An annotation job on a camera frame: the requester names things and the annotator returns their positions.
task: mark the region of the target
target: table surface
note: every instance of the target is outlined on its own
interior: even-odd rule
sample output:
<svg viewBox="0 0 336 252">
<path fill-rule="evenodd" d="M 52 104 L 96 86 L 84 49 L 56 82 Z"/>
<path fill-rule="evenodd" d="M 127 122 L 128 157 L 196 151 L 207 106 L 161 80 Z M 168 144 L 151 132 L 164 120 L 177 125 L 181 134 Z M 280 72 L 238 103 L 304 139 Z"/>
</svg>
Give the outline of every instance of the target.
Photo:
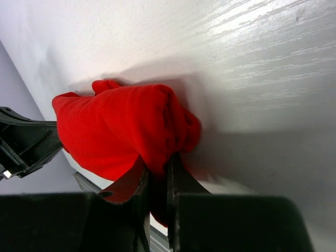
<svg viewBox="0 0 336 252">
<path fill-rule="evenodd" d="M 185 157 L 198 179 L 290 197 L 336 235 L 335 13 L 329 0 L 0 1 L 0 40 L 47 120 L 54 96 L 96 79 L 171 86 L 203 125 Z"/>
</svg>

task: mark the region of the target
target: red towel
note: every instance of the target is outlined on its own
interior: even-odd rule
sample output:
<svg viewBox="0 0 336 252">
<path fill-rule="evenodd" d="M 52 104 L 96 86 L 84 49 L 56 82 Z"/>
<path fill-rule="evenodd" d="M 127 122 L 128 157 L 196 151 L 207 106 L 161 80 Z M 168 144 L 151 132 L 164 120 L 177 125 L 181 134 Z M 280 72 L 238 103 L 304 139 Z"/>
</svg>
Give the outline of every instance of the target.
<svg viewBox="0 0 336 252">
<path fill-rule="evenodd" d="M 141 155 L 157 177 L 176 151 L 198 143 L 201 125 L 164 85 L 121 87 L 113 80 L 93 82 L 94 97 L 73 92 L 52 101 L 61 142 L 85 169 L 117 180 Z"/>
</svg>

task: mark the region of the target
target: white table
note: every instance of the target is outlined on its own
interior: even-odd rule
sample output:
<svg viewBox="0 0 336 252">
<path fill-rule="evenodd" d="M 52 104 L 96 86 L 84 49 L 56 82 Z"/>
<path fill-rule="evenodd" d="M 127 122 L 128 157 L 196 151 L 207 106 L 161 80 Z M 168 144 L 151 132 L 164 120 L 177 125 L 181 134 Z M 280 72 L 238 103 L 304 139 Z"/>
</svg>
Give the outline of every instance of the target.
<svg viewBox="0 0 336 252">
<path fill-rule="evenodd" d="M 0 1 L 0 40 L 47 120 L 55 95 L 95 79 L 170 85 L 204 127 L 187 157 L 197 178 L 288 196 L 335 237 L 335 12 L 329 0 Z"/>
</svg>

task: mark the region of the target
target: cloth fold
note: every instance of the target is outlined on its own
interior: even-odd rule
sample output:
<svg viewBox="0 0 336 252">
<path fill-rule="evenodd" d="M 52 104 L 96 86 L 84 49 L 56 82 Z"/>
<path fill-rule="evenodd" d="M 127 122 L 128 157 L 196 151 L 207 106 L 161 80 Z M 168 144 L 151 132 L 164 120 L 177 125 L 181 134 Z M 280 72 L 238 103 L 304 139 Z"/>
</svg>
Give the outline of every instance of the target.
<svg viewBox="0 0 336 252">
<path fill-rule="evenodd" d="M 69 92 L 52 101 L 60 140 L 83 168 L 115 181 L 141 155 L 160 177 L 174 152 L 197 145 L 200 122 L 171 88 L 122 87 L 114 80 L 97 80 L 92 88 L 92 97 Z"/>
</svg>

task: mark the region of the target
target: folded cloth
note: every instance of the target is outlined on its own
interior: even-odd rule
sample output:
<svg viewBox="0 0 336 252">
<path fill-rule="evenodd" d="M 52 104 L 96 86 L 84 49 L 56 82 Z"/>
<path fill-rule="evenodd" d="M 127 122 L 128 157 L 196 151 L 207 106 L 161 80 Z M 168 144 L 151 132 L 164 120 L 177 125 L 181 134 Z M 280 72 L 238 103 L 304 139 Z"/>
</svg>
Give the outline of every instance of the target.
<svg viewBox="0 0 336 252">
<path fill-rule="evenodd" d="M 201 125 L 164 85 L 121 87 L 97 80 L 95 96 L 70 92 L 55 97 L 59 138 L 83 168 L 117 180 L 141 155 L 156 177 L 176 151 L 189 152 L 198 143 Z"/>
</svg>

